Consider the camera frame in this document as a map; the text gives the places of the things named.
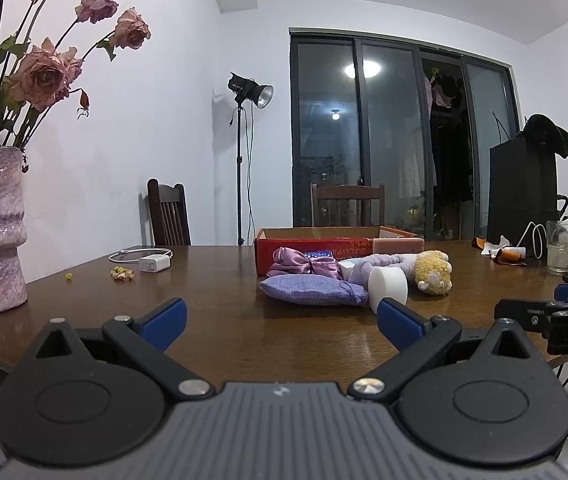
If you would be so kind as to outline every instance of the charger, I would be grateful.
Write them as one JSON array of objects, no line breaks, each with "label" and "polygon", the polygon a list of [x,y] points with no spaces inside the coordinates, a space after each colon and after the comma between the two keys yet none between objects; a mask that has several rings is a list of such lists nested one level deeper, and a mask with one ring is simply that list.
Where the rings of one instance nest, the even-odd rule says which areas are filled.
[{"label": "charger", "polygon": [[151,254],[138,260],[139,270],[142,272],[159,272],[171,266],[168,254]]}]

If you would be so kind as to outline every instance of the charging cable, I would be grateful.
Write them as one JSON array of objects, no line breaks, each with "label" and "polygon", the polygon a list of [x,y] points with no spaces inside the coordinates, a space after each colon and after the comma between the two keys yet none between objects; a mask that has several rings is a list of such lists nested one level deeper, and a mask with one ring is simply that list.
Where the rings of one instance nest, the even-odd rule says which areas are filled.
[{"label": "charging cable", "polygon": [[152,254],[165,254],[169,258],[173,257],[173,251],[170,249],[154,249],[154,248],[147,248],[147,249],[124,249],[121,250],[119,253],[112,254],[109,256],[109,260],[112,261],[114,264],[136,264],[139,261],[139,258],[135,258],[134,260],[116,260],[116,256],[121,256],[122,254],[131,254],[131,253],[141,253],[141,252],[148,252],[153,251]]},{"label": "charging cable", "polygon": [[[533,238],[533,255],[537,260],[539,260],[541,259],[542,254],[544,254],[544,240],[546,239],[546,229],[542,224],[535,224],[535,222],[529,222],[528,225],[526,226],[526,229],[524,229],[522,238],[520,238],[520,241],[518,242],[516,247],[520,247],[522,245],[522,241],[524,240],[524,237],[526,236],[526,233],[528,233],[528,230],[530,229],[531,226],[533,226],[533,231],[531,233],[531,237]],[[538,234],[539,238],[539,254],[535,244],[535,233]]]}]

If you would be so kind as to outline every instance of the wooden chair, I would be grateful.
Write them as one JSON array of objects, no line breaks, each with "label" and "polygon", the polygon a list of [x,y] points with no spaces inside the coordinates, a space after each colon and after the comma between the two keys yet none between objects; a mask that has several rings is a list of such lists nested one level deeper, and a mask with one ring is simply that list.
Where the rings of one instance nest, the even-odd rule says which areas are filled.
[{"label": "wooden chair", "polygon": [[154,178],[147,186],[155,245],[190,245],[184,186],[165,186]]},{"label": "wooden chair", "polygon": [[[319,201],[331,201],[327,207],[320,208]],[[350,201],[356,201],[355,215]],[[370,201],[379,200],[379,224],[372,224]],[[311,184],[311,213],[313,227],[347,226],[354,217],[355,225],[384,225],[384,184],[379,187],[369,186],[324,186]]]}]

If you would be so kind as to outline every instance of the black bag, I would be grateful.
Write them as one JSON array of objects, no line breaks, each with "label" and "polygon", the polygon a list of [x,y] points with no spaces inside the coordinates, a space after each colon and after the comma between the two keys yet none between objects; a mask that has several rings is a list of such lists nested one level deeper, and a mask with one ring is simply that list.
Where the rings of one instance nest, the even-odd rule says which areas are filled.
[{"label": "black bag", "polygon": [[[555,153],[548,146],[529,142],[525,137],[499,144],[491,148],[490,172],[487,229],[490,243],[499,243],[500,235],[504,235],[515,246],[529,222],[546,228],[548,220],[559,219]],[[522,240],[527,255],[533,252],[531,231],[532,228]],[[545,254],[545,239],[542,248]]]}]

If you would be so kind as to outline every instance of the pink satin bow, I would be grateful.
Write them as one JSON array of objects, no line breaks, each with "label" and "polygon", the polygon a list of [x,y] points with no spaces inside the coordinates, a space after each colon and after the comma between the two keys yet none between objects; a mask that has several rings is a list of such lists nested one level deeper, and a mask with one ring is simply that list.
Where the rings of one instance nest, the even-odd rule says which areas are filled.
[{"label": "pink satin bow", "polygon": [[337,260],[330,256],[309,258],[295,249],[280,247],[273,253],[273,260],[274,263],[266,273],[269,277],[280,274],[320,274],[343,280]]}]

